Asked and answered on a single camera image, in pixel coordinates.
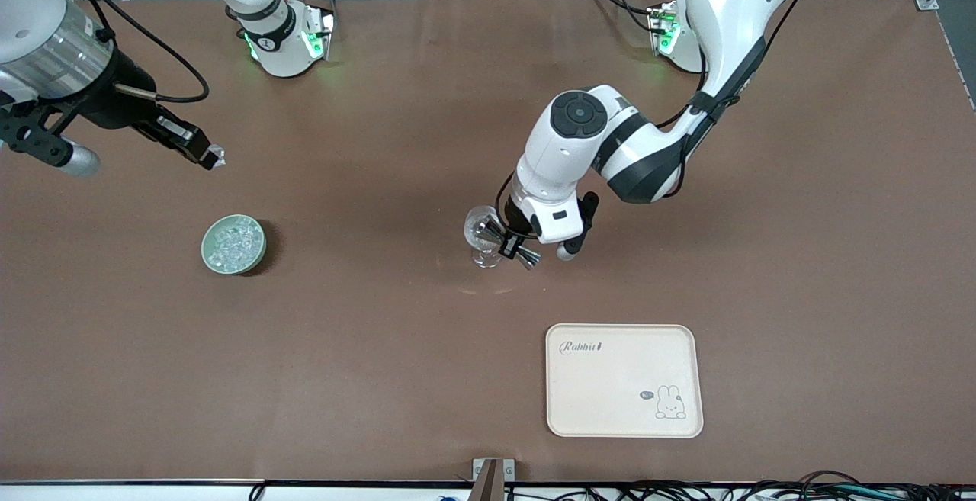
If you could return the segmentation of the steel double jigger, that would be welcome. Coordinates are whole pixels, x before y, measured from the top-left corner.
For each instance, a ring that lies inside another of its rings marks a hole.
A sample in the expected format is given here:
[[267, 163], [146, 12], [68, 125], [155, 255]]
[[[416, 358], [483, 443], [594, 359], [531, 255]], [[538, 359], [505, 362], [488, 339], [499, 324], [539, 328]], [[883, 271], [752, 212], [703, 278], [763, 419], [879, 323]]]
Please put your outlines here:
[[[484, 243], [486, 243], [488, 245], [488, 253], [489, 254], [491, 254], [491, 255], [497, 255], [497, 257], [499, 257], [500, 259], [501, 258], [504, 258], [506, 260], [509, 260], [509, 259], [507, 259], [505, 257], [502, 257], [502, 255], [499, 254], [499, 245], [501, 245], [501, 242], [493, 242], [488, 237], [488, 219], [496, 219], [496, 220], [498, 220], [499, 223], [502, 224], [501, 220], [498, 219], [498, 217], [485, 216], [484, 219], [479, 220], [478, 226], [475, 227], [475, 230], [474, 230], [474, 236], [475, 236], [475, 238], [477, 238], [479, 241], [482, 241], [482, 242], [484, 242]], [[523, 248], [523, 253], [522, 253], [522, 255], [520, 255], [518, 258], [516, 258], [515, 260], [512, 260], [512, 261], [519, 262], [519, 264], [522, 265], [523, 268], [529, 269], [529, 271], [530, 271], [531, 269], [533, 269], [534, 267], [537, 267], [537, 265], [539, 265], [539, 262], [541, 260], [541, 255], [538, 252], [536, 252], [536, 251], [534, 251], [534, 250], [526, 247], [525, 246], [526, 241], [527, 240], [525, 240], [524, 243], [523, 243], [523, 247], [522, 247]]]

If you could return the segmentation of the small metal edge bracket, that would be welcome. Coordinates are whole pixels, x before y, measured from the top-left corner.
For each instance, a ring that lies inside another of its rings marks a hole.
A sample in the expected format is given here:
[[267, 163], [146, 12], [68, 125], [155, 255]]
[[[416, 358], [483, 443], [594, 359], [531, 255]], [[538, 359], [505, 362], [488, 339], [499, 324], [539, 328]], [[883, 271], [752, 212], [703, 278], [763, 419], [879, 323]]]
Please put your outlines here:
[[477, 480], [481, 471], [488, 465], [490, 461], [498, 461], [497, 467], [500, 474], [503, 476], [503, 481], [505, 483], [514, 483], [517, 481], [517, 466], [516, 460], [513, 458], [475, 458], [473, 459], [473, 481]]

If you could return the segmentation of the cream rabbit print tray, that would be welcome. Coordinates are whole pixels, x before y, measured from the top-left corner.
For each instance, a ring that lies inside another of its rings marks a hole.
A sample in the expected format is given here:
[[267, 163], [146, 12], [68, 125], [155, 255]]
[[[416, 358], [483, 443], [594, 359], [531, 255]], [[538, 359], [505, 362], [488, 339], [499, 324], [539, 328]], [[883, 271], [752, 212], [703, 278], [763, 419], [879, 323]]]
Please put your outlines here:
[[546, 334], [547, 427], [564, 438], [694, 438], [704, 428], [683, 325], [561, 323]]

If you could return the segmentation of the clear stemmed wine glass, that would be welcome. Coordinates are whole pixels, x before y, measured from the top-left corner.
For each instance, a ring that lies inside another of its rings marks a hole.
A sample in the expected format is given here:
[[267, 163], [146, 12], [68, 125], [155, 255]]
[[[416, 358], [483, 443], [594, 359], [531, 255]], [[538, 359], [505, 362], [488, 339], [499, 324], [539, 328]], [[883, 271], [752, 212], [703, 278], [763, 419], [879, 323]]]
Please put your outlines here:
[[494, 207], [483, 205], [471, 209], [464, 223], [464, 237], [478, 268], [495, 268], [501, 264], [499, 249], [505, 234]]

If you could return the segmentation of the brown table cloth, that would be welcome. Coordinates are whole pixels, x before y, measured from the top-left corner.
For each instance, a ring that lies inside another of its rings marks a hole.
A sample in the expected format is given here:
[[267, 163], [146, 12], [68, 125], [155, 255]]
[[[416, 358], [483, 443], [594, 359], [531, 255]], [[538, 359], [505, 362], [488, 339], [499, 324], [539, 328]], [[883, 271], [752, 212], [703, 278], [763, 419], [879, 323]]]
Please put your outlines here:
[[[203, 70], [207, 172], [74, 122], [74, 178], [0, 154], [0, 480], [976, 483], [976, 113], [912, 0], [800, 0], [676, 198], [478, 269], [461, 232], [546, 104], [696, 87], [595, 0], [356, 1], [265, 75], [217, 3], [130, 3]], [[547, 427], [555, 324], [683, 325], [694, 438]]]

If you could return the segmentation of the green lit base connector box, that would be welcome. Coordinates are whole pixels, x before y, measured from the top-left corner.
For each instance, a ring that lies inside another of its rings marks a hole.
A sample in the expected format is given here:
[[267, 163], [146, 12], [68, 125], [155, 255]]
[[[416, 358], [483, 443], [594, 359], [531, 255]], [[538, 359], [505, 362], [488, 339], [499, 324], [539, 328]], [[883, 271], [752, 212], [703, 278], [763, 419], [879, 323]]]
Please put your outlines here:
[[317, 5], [304, 5], [302, 38], [311, 59], [324, 61], [329, 59], [335, 27], [334, 11]]
[[655, 54], [671, 57], [683, 29], [679, 1], [649, 7], [646, 12]]

